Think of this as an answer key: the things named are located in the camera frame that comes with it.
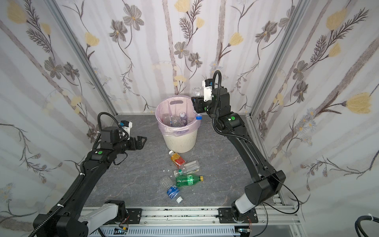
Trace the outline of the clear bottle purple label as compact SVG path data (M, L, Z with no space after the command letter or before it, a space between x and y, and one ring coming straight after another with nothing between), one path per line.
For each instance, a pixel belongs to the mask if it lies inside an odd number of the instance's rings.
M186 115L186 113L181 112L179 114L179 118L180 118L180 121L181 121L181 125L182 126L186 126L187 125L187 115Z

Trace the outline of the clear bottle light blue label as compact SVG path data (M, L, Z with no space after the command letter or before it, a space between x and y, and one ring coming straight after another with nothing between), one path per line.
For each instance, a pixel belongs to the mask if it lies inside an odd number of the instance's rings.
M183 127L185 126L183 121L181 120L180 117L172 115L170 116L170 124L172 127Z

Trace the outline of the clear bottle blue round logo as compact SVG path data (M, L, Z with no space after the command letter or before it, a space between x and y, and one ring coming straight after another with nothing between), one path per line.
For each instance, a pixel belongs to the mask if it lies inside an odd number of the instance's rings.
M204 113L204 96L203 96L203 88L195 87L191 91L191 101L193 103L194 112L196 113L196 120L202 119L202 113Z

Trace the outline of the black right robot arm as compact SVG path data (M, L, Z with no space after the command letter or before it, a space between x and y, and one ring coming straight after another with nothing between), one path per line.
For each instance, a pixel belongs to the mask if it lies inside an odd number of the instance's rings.
M269 163L250 138L240 115L231 110L230 94L222 86L222 73L215 71L212 78L203 81L202 88L203 96L191 98L194 110L211 118L214 131L233 144L250 173L251 184L231 207L233 219L240 221L255 207L277 195L285 187L286 175Z

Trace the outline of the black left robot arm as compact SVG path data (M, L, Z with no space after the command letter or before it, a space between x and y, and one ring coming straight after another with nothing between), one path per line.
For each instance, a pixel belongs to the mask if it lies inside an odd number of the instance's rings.
M126 151L142 150L147 138L132 137L125 130L130 122L122 120L115 126L99 128L90 152L80 164L80 173L64 196L47 214L33 221L34 237L86 237L92 230L89 221L80 221L82 209L99 179Z

